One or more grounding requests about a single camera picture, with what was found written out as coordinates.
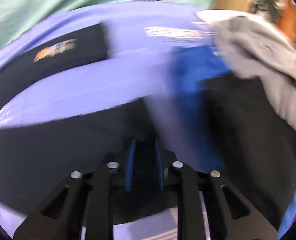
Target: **triangular cutout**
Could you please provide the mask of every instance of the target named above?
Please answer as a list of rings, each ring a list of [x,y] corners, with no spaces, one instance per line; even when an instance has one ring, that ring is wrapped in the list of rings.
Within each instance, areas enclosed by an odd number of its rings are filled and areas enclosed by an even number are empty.
[[[249,208],[227,187],[222,187],[232,219],[236,220],[250,214]]]
[[[44,209],[41,214],[52,219],[59,219],[67,195],[68,187],[65,187],[64,190]]]

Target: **gray fabric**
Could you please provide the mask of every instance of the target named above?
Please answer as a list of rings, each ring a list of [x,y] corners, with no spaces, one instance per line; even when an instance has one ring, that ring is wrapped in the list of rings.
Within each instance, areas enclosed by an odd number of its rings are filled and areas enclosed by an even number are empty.
[[[227,66],[240,78],[259,76],[272,107],[296,129],[296,53],[246,17],[219,21],[215,35]]]

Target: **orange and white logo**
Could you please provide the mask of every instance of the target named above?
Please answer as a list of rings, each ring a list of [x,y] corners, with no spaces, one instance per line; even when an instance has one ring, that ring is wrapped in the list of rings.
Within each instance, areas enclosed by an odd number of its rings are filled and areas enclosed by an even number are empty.
[[[51,47],[44,48],[35,56],[34,62],[37,62],[45,57],[53,57],[56,54],[65,52],[66,50],[73,49],[75,47],[74,41],[76,40],[77,39],[70,39],[59,42]]]

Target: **black fabric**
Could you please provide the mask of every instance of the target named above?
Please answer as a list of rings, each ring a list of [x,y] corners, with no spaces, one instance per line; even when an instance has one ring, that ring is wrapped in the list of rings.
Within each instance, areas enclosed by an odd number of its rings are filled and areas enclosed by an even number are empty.
[[[228,74],[205,86],[227,176],[278,229],[296,189],[296,131],[275,113],[258,77]]]
[[[143,99],[83,116],[0,130],[0,201],[29,214],[72,171],[93,172],[104,163],[120,160],[119,154],[133,138],[138,144],[133,169],[137,177],[142,171],[155,169],[156,136]],[[152,153],[144,150],[146,141],[152,142]],[[149,173],[140,176],[142,181],[149,181]],[[156,178],[149,182],[151,187],[154,182],[158,183]],[[156,203],[154,194],[140,196],[137,203],[133,198],[132,206]],[[160,200],[158,212],[165,203],[164,198]]]
[[[0,70],[0,109],[17,94],[43,78],[107,59],[105,31],[103,24],[89,26],[50,40],[11,60]],[[52,57],[37,57],[43,49],[71,39],[76,40],[66,46],[72,45],[74,48],[57,51]]]

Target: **dark gray fabric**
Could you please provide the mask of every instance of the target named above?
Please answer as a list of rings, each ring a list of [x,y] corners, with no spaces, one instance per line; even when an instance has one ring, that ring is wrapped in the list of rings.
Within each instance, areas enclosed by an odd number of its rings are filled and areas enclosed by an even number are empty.
[[[274,110],[296,130],[296,53],[290,45],[246,17],[219,21],[216,44],[238,77],[259,76]]]

